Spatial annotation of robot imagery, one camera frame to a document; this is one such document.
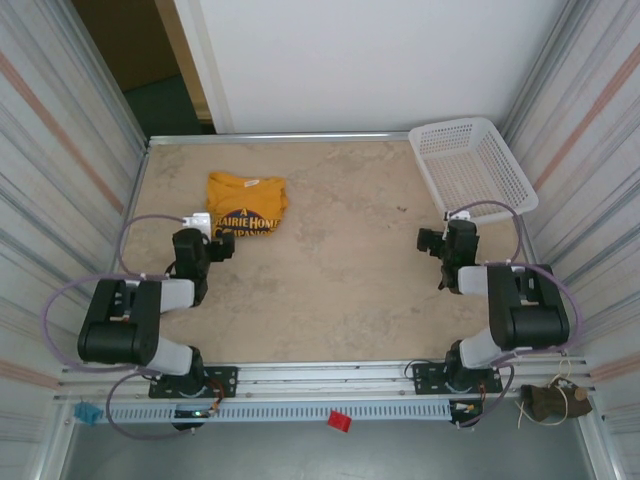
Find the aluminium table edge rail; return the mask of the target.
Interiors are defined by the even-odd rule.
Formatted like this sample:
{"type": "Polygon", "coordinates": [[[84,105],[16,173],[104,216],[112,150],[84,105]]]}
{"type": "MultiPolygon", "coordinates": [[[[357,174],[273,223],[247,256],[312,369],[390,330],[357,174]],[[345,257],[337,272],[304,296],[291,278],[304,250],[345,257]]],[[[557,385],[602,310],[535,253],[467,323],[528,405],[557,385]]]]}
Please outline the aluminium table edge rail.
{"type": "Polygon", "coordinates": [[[152,136],[149,146],[407,141],[408,131],[152,136]]]}

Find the white perforated plastic basket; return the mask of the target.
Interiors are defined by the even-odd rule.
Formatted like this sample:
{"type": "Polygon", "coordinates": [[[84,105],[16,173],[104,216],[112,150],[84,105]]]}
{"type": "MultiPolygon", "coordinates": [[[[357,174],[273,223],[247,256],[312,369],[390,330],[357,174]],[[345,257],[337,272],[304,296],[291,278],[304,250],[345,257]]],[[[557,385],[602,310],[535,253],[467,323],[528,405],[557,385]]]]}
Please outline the white perforated plastic basket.
{"type": "Polygon", "coordinates": [[[416,127],[409,143],[439,213],[463,206],[488,224],[537,208],[539,199],[511,150],[488,119],[466,117],[416,127]]]}

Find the aluminium mounting rail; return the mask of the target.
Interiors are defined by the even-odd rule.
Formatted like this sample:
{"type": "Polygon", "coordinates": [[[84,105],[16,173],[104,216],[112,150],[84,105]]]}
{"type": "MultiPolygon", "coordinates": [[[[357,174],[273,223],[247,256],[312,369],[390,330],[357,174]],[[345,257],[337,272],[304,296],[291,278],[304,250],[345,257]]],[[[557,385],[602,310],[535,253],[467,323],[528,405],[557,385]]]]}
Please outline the aluminium mounting rail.
{"type": "MultiPolygon", "coordinates": [[[[590,367],[580,357],[538,355],[514,361],[510,390],[543,385],[561,374],[594,389],[590,367]]],[[[241,399],[389,399],[415,394],[406,361],[240,363],[235,380],[241,399]]]]}

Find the beige door frame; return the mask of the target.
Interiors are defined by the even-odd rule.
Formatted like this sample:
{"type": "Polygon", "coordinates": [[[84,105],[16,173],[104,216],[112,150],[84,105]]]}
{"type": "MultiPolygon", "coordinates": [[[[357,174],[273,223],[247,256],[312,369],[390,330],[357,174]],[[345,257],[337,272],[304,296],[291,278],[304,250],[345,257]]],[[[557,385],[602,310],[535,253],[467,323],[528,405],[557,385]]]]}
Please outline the beige door frame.
{"type": "Polygon", "coordinates": [[[154,0],[154,3],[194,107],[196,117],[201,124],[213,127],[213,117],[199,80],[175,0],[154,0]]]}

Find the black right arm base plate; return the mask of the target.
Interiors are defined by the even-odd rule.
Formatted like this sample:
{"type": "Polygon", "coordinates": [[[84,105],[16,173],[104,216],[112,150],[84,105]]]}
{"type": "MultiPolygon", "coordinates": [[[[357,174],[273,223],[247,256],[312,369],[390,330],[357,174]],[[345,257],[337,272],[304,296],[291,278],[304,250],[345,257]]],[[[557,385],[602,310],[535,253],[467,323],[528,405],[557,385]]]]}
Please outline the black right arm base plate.
{"type": "Polygon", "coordinates": [[[444,363],[416,363],[411,366],[417,395],[464,395],[503,390],[501,376],[492,369],[449,371],[444,363]]]}

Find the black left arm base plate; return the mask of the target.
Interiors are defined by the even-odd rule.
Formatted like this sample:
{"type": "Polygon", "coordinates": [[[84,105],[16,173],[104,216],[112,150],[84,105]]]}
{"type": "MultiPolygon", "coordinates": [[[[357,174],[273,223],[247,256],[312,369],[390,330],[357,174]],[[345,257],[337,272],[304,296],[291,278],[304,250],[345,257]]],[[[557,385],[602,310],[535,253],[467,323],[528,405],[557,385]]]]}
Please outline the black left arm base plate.
{"type": "Polygon", "coordinates": [[[151,381],[151,399],[234,398],[239,369],[235,366],[208,366],[202,373],[185,376],[161,375],[151,381]]]}

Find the yellow t-shirt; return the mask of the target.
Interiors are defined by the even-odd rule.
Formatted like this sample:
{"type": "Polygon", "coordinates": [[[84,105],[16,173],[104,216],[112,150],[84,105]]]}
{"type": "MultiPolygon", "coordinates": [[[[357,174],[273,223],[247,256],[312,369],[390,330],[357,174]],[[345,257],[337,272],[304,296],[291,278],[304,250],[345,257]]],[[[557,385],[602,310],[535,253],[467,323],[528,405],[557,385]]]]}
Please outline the yellow t-shirt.
{"type": "Polygon", "coordinates": [[[244,178],[211,172],[206,193],[206,211],[216,237],[269,236],[282,223],[289,205],[282,177],[244,178]]]}

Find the small blue block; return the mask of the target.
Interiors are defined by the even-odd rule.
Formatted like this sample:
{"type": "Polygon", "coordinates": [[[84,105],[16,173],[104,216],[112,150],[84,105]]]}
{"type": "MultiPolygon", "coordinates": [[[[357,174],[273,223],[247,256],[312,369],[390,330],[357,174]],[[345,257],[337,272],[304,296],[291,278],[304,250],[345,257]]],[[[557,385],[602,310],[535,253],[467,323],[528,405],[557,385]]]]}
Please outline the small blue block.
{"type": "Polygon", "coordinates": [[[74,418],[90,426],[94,426],[102,415],[101,408],[86,401],[81,401],[74,406],[74,418]]]}

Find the small circuit board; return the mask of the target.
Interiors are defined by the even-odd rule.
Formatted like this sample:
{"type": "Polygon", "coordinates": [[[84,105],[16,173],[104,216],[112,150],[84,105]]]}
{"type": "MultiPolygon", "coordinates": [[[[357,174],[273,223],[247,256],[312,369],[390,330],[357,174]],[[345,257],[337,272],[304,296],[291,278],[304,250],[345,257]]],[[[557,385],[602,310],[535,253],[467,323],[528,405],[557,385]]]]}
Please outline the small circuit board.
{"type": "Polygon", "coordinates": [[[451,400],[449,402],[451,420],[457,429],[471,428],[478,422],[484,406],[480,400],[451,400]]]}
{"type": "Polygon", "coordinates": [[[218,414],[217,408],[183,410],[177,409],[174,412],[171,425],[177,431],[193,432],[202,427],[206,420],[214,418],[218,414]]]}

